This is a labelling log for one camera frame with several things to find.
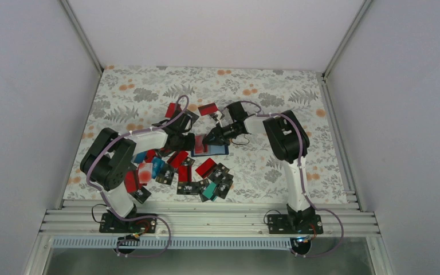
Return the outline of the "blue card holder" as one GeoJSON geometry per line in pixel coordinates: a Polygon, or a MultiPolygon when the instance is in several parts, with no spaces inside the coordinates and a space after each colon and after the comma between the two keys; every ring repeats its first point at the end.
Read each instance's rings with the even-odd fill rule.
{"type": "Polygon", "coordinates": [[[194,154],[194,149],[191,151],[191,156],[193,157],[200,157],[200,156],[216,156],[216,155],[228,155],[229,154],[229,146],[223,145],[223,146],[214,146],[214,145],[207,145],[207,152],[202,154],[194,154]]]}

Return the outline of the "teal card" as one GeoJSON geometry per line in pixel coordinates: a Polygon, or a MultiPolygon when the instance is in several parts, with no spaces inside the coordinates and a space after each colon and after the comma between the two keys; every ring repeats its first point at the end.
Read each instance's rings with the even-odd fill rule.
{"type": "Polygon", "coordinates": [[[216,188],[217,188],[217,185],[213,182],[210,182],[209,184],[205,185],[205,187],[203,187],[202,191],[201,191],[202,202],[215,201],[216,197],[217,197],[215,195],[216,188]]]}

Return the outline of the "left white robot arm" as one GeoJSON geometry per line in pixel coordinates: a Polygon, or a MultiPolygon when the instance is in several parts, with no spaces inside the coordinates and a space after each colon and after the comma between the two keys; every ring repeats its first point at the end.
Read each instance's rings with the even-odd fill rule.
{"type": "Polygon", "coordinates": [[[191,133],[197,115],[175,111],[172,118],[152,127],[119,134],[104,128],[86,152],[80,170],[86,182],[101,195],[108,210],[115,216],[113,223],[123,232],[136,226],[135,204],[126,191],[124,179],[132,168],[134,155],[164,148],[169,151],[189,151],[195,146],[191,133]]]}

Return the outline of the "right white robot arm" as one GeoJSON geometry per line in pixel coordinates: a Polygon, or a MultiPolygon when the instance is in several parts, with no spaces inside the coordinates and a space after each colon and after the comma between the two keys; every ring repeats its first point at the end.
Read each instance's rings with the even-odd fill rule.
{"type": "Polygon", "coordinates": [[[229,145],[239,135],[265,134],[273,155],[282,162],[288,187],[288,228],[302,233],[309,226],[309,219],[315,215],[308,201],[305,188],[306,156],[310,145],[309,137],[293,111],[281,113],[248,114],[240,101],[229,104],[232,123],[215,127],[203,138],[203,144],[212,146],[229,145]]]}

